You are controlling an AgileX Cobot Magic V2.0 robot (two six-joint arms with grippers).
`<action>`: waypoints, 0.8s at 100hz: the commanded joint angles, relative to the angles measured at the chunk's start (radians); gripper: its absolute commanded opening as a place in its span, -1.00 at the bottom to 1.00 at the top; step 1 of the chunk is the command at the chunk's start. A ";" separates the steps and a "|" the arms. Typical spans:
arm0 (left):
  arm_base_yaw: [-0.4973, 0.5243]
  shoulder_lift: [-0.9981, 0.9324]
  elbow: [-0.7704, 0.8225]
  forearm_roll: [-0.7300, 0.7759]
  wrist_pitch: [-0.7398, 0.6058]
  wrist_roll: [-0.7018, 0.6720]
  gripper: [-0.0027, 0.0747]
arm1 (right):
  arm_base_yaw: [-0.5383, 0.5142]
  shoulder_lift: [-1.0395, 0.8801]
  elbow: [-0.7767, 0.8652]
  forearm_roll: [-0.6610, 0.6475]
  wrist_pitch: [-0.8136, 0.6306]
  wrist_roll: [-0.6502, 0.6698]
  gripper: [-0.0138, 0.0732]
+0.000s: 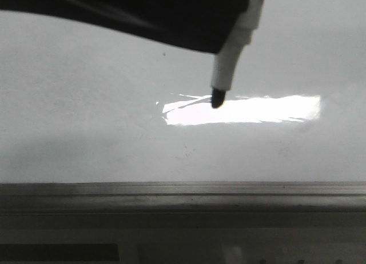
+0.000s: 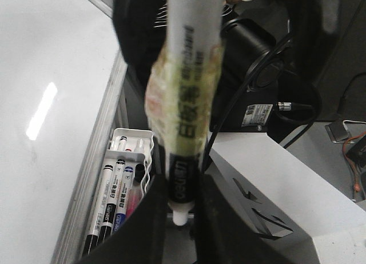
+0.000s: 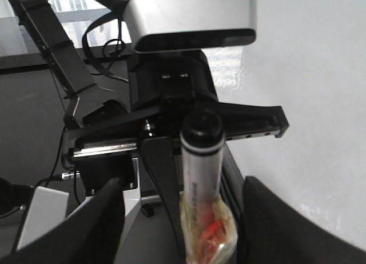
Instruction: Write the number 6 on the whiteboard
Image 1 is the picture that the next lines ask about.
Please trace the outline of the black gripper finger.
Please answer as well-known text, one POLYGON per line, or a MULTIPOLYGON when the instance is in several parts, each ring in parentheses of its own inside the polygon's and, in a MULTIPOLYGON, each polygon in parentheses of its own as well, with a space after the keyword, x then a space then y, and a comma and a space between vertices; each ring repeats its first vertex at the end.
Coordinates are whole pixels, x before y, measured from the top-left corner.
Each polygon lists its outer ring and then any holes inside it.
POLYGON ((1 0, 1 10, 101 26, 216 54, 249 0, 1 0))

